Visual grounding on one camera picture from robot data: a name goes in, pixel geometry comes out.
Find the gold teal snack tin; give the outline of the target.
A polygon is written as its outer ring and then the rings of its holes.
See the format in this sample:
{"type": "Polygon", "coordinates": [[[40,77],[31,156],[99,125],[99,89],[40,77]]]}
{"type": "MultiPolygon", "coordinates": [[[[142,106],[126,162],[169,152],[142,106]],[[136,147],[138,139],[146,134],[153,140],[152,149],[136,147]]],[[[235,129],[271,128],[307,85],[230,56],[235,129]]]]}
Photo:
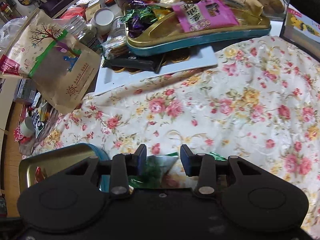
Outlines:
{"type": "Polygon", "coordinates": [[[235,0],[131,1],[121,19],[129,50],[151,56],[212,42],[269,34],[270,20],[235,0]]]}

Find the floral tablecloth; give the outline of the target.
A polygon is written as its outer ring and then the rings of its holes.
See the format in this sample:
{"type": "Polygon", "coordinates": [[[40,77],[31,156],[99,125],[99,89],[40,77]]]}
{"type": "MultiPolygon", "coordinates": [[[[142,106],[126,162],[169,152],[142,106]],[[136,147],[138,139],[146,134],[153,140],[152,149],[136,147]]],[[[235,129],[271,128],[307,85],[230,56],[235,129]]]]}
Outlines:
{"type": "Polygon", "coordinates": [[[62,115],[39,155],[86,142],[110,157],[145,144],[148,155],[240,156],[299,187],[303,229],[319,238],[319,62],[279,37],[218,51],[217,66],[163,75],[100,94],[62,115]]]}

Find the green triangular snack packet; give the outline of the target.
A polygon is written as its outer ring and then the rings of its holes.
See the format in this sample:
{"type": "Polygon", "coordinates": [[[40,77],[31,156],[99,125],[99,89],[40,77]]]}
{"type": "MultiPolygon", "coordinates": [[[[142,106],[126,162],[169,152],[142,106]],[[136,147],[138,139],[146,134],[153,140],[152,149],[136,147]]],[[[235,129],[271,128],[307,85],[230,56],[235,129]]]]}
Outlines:
{"type": "Polygon", "coordinates": [[[138,176],[129,176],[129,185],[136,188],[161,188],[164,176],[178,160],[178,153],[147,156],[143,172],[138,176]]]}

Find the gold teal tin lid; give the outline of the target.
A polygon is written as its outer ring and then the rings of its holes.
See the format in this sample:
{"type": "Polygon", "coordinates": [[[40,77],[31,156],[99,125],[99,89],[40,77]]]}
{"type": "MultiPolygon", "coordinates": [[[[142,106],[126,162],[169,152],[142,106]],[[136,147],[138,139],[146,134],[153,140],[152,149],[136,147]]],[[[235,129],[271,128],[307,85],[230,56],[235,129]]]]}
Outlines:
{"type": "Polygon", "coordinates": [[[108,154],[92,144],[79,143],[23,159],[18,168],[20,192],[33,186],[39,167],[47,178],[91,156],[109,160],[108,154]]]}

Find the green foil candy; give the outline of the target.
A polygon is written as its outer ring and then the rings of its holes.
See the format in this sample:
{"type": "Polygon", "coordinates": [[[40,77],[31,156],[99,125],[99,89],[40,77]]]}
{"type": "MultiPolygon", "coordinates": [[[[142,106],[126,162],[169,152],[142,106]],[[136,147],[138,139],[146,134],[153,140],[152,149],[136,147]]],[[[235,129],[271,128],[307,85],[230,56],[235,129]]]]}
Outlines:
{"type": "Polygon", "coordinates": [[[218,153],[210,152],[210,155],[213,156],[217,161],[227,161],[227,158],[225,158],[224,156],[221,156],[218,153]]]}

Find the white tray with chocolates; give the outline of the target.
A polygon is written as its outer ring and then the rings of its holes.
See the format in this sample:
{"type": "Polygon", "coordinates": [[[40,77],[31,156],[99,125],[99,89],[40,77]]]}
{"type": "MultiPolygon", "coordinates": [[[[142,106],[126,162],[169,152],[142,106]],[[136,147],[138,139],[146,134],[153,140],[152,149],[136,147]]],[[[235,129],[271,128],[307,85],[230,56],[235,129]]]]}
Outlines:
{"type": "Polygon", "coordinates": [[[103,93],[142,79],[216,65],[217,58],[210,45],[183,48],[148,57],[129,53],[101,64],[94,92],[103,93]]]}

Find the pink snack packet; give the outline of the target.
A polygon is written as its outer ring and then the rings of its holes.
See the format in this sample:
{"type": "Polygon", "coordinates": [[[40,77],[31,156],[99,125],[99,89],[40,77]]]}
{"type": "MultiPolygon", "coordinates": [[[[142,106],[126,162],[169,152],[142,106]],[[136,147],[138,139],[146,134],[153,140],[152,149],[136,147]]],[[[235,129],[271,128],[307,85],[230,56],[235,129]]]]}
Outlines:
{"type": "Polygon", "coordinates": [[[201,0],[172,7],[184,32],[238,26],[231,9],[220,0],[201,0]]]}

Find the white round lid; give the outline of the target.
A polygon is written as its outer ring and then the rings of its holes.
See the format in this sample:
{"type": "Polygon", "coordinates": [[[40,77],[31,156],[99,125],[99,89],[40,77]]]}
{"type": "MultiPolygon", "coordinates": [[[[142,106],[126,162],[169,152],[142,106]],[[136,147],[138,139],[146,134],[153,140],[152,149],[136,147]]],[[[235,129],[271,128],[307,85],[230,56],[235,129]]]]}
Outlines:
{"type": "Polygon", "coordinates": [[[107,8],[97,10],[93,17],[93,23],[97,28],[98,33],[101,35],[105,35],[110,32],[113,20],[114,14],[107,8]]]}

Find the brown paper snack bag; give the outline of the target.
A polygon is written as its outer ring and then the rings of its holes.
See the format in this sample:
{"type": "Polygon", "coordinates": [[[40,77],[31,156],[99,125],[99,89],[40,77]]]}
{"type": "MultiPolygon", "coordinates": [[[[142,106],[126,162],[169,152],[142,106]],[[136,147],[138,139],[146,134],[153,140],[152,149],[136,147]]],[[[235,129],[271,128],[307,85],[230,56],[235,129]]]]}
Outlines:
{"type": "Polygon", "coordinates": [[[68,114],[81,102],[100,63],[96,52],[36,9],[1,52],[1,77],[32,79],[45,100],[68,114]]]}

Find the glass plate with snacks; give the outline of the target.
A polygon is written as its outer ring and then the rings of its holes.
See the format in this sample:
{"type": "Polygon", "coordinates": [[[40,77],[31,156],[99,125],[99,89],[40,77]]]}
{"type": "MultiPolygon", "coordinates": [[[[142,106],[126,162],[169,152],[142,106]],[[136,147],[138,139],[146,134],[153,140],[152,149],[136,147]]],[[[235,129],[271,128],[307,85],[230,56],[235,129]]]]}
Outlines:
{"type": "Polygon", "coordinates": [[[46,100],[41,101],[34,108],[32,105],[23,105],[18,125],[13,132],[19,153],[23,156],[31,156],[35,147],[49,134],[58,117],[59,112],[46,100]],[[33,120],[35,133],[31,137],[24,137],[20,133],[20,124],[28,116],[33,120]]]}

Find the red candy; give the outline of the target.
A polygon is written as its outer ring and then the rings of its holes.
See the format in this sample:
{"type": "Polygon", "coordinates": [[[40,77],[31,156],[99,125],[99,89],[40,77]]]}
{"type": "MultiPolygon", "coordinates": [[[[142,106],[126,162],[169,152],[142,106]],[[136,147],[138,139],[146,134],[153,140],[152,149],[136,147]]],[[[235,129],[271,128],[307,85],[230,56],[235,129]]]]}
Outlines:
{"type": "Polygon", "coordinates": [[[35,171],[35,180],[34,183],[37,184],[47,178],[46,170],[41,167],[37,167],[35,171]]]}

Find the card box with yellow picture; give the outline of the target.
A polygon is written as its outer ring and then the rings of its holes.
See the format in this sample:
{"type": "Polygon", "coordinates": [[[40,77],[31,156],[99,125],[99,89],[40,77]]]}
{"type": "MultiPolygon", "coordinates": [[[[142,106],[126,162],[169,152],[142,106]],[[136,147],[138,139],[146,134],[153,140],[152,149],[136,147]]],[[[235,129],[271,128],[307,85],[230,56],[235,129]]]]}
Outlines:
{"type": "Polygon", "coordinates": [[[304,15],[292,5],[287,7],[280,37],[319,61],[319,23],[304,15]]]}

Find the grey cardboard box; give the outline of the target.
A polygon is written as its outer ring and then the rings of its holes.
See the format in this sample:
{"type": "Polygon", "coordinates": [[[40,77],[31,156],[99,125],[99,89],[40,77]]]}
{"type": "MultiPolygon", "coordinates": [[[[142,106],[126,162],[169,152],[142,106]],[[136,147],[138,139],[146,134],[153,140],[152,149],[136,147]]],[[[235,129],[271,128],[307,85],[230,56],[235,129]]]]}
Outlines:
{"type": "Polygon", "coordinates": [[[35,82],[31,79],[21,79],[16,86],[13,101],[30,105],[33,103],[37,93],[35,82]]]}

